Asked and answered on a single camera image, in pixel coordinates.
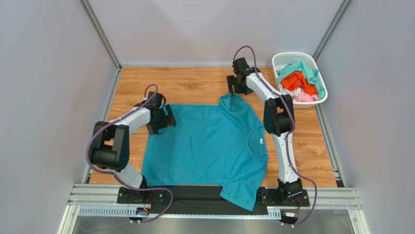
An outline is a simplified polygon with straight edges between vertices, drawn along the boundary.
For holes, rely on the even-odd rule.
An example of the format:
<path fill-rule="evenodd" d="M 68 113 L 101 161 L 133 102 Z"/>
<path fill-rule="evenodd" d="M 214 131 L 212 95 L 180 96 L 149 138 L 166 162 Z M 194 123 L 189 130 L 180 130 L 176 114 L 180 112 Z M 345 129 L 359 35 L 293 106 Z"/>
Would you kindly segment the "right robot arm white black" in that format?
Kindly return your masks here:
<path fill-rule="evenodd" d="M 271 135 L 278 157 L 277 195 L 287 199 L 302 192 L 302 180 L 295 165 L 292 133 L 295 129 L 293 100 L 282 95 L 245 58 L 232 62 L 234 75 L 227 76 L 230 95 L 255 93 L 264 103 L 263 124 Z"/>

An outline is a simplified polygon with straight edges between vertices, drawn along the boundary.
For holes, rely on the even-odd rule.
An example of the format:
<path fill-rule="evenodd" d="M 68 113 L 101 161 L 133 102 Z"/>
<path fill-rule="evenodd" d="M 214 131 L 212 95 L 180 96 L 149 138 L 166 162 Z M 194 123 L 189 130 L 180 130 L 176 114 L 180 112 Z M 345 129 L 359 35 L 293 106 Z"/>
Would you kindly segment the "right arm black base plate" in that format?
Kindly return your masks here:
<path fill-rule="evenodd" d="M 281 207 L 310 207 L 310 199 L 307 190 L 301 193 L 285 197 L 279 188 L 260 187 L 257 190 L 256 205 L 281 206 Z"/>

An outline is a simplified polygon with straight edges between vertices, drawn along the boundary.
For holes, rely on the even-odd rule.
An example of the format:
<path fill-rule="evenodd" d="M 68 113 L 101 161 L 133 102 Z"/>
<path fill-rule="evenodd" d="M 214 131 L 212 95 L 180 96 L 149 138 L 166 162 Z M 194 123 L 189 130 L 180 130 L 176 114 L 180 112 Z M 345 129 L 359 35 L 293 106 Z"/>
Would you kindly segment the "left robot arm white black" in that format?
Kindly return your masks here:
<path fill-rule="evenodd" d="M 176 126 L 164 95 L 150 92 L 143 102 L 121 117 L 109 122 L 97 122 L 86 149 L 90 168 L 98 173 L 112 175 L 128 189 L 147 190 L 146 178 L 130 163 L 130 136 L 142 126 L 146 126 L 149 135 Z"/>

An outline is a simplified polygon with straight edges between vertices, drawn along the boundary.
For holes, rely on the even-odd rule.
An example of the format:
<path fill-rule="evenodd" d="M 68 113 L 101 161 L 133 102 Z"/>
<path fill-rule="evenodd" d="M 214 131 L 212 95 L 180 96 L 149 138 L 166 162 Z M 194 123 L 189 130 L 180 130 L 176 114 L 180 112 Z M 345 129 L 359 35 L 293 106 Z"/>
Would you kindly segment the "teal t shirt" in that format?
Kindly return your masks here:
<path fill-rule="evenodd" d="M 176 126 L 150 135 L 142 175 L 149 186 L 217 185 L 225 200 L 253 211 L 268 161 L 264 126 L 249 103 L 172 104 Z"/>

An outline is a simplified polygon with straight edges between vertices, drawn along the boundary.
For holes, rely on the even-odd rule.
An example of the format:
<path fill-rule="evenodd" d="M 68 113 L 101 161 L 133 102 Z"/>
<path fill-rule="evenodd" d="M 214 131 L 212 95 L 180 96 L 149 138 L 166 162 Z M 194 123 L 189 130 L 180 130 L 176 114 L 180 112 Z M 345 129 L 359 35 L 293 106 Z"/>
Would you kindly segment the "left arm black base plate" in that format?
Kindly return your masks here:
<path fill-rule="evenodd" d="M 116 202 L 118 204 L 167 204 L 170 196 L 165 190 L 135 191 L 121 187 Z"/>

